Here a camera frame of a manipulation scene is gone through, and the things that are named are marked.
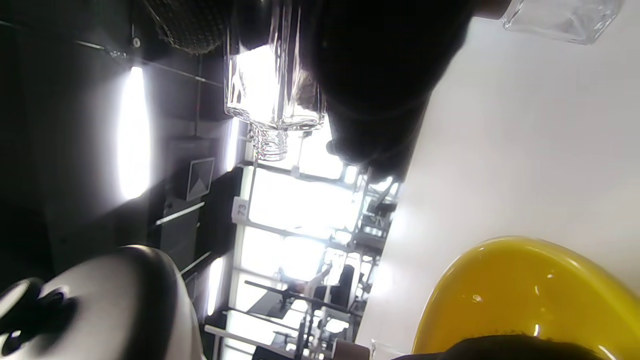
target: black knob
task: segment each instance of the black knob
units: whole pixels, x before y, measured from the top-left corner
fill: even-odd
[[[25,323],[31,323],[38,308],[42,284],[42,280],[33,277],[24,279],[0,295],[0,334],[22,329]]]

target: ceiling light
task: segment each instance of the ceiling light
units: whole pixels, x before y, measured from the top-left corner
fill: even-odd
[[[133,67],[122,91],[118,119],[118,172],[127,200],[142,195],[149,186],[150,135],[142,68]]]

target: black object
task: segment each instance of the black object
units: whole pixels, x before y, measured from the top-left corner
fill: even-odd
[[[309,304],[311,304],[312,306],[316,305],[316,306],[320,306],[320,307],[328,307],[329,309],[333,309],[336,311],[341,311],[343,313],[348,314],[349,313],[349,309],[347,309],[346,307],[343,306],[338,306],[338,305],[334,305],[334,304],[329,304],[326,302],[323,302],[322,300],[318,300],[318,299],[310,299],[308,297],[304,297],[302,295],[296,294],[296,293],[292,293],[291,291],[286,291],[286,290],[279,290],[276,288],[272,288],[270,286],[266,286],[266,285],[262,285],[262,284],[258,284],[257,282],[253,282],[253,281],[249,281],[249,280],[245,280],[244,281],[245,284],[247,285],[251,285],[251,286],[255,286],[256,288],[260,288],[260,289],[265,289],[267,291],[271,291],[273,293],[276,294],[280,294],[284,297],[289,297],[292,299],[299,299],[299,300],[304,300],[306,302],[308,302]]]
[[[41,291],[42,281],[30,278],[16,282],[0,295],[0,334],[19,330],[24,323],[32,325]]]
[[[251,360],[290,360],[288,357],[280,355],[263,347],[255,347]]]
[[[18,282],[0,299],[0,330],[12,359],[198,359],[193,307],[171,259],[124,247],[46,284]]]
[[[294,299],[283,300],[279,294],[267,291],[255,304],[249,308],[252,314],[264,315],[270,318],[283,319],[291,308]]]
[[[172,17],[184,19],[167,32],[188,37],[193,43],[176,46],[191,53],[211,48],[210,38],[220,35],[220,24],[226,26],[232,14],[231,0],[141,1],[151,9],[162,8],[154,12],[159,24],[169,24]],[[215,15],[191,13],[205,4],[217,9]],[[402,181],[431,91],[464,43],[474,2],[315,0],[299,4],[304,5],[301,65],[327,98],[333,137],[327,150],[346,163],[368,168],[374,183],[388,176]],[[271,1],[235,0],[234,6],[237,24],[232,30],[243,45],[253,49],[265,44]],[[199,32],[205,34],[190,35]]]

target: clear glass bottle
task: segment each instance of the clear glass bottle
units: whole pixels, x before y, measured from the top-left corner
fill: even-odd
[[[504,28],[593,44],[620,11],[621,0],[512,0]]]
[[[237,14],[232,17],[225,44],[225,112],[252,124],[258,160],[280,161],[287,153],[286,132],[320,128],[326,105],[300,63],[300,9],[292,0],[273,0],[270,16],[267,44],[255,49],[244,46]]]

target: dark fabric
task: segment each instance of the dark fabric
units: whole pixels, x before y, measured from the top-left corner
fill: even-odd
[[[396,360],[601,360],[592,351],[528,335],[493,335],[465,339],[439,354],[416,354]]]

